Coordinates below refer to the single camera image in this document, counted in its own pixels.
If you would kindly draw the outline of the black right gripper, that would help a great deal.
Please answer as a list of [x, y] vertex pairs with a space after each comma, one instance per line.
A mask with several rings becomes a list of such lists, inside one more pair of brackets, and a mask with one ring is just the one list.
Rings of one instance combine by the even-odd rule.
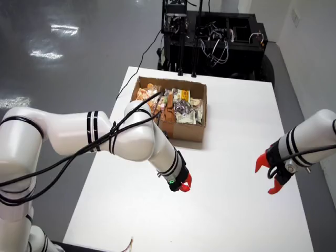
[[277, 194], [282, 189], [282, 184], [286, 184], [293, 176], [285, 168], [285, 163], [281, 159], [279, 154], [278, 143], [273, 143], [262, 155], [256, 160], [255, 173], [257, 173], [261, 167], [270, 168], [267, 172], [268, 179], [274, 178], [274, 186], [268, 190], [268, 194]]

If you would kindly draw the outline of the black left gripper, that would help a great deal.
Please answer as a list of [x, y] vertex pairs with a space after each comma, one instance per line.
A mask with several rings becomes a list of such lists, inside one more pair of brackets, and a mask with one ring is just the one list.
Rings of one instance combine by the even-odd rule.
[[188, 192], [191, 189], [191, 184], [192, 177], [189, 170], [186, 167], [182, 167], [174, 182], [169, 181], [169, 188], [172, 192]]

